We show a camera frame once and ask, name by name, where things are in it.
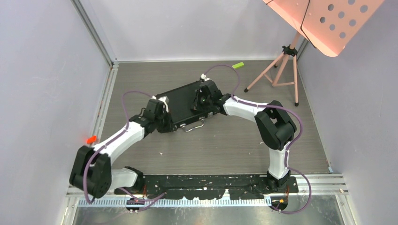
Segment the black poker set case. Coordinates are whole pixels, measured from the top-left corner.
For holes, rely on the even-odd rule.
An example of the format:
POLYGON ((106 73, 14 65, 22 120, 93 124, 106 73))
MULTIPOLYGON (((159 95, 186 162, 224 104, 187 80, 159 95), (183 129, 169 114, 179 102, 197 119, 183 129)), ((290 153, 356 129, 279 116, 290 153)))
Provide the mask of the black poker set case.
POLYGON ((190 84, 175 88, 173 90, 156 95, 156 98, 166 97, 168 99, 168 111, 171 114, 173 131, 209 116, 210 113, 192 112, 192 103, 195 98, 195 90, 199 87, 201 81, 195 81, 190 84))

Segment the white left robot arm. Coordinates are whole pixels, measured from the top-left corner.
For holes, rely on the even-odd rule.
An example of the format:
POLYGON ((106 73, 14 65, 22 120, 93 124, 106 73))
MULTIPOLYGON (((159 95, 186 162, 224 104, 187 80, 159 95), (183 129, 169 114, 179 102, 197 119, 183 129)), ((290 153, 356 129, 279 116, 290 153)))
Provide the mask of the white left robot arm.
POLYGON ((112 169, 112 164, 130 146, 155 130, 172 127, 166 96, 153 96, 142 115, 127 123, 108 139, 92 147, 84 145, 77 151, 69 182, 83 190, 88 203, 103 197, 110 189, 124 188, 139 194, 144 188, 143 173, 132 167, 112 169))

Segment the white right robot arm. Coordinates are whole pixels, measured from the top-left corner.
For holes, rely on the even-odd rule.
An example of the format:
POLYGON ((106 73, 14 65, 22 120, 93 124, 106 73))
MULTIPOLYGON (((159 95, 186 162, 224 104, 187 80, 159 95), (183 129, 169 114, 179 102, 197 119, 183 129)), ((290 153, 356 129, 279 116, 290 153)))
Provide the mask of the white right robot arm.
POLYGON ((211 79, 202 78, 195 91, 193 111, 210 110, 236 116, 256 123, 262 141, 269 148, 269 167, 266 182, 273 192, 281 192, 287 185, 289 145, 297 127, 280 102, 268 104, 245 101, 231 94, 222 94, 211 79))

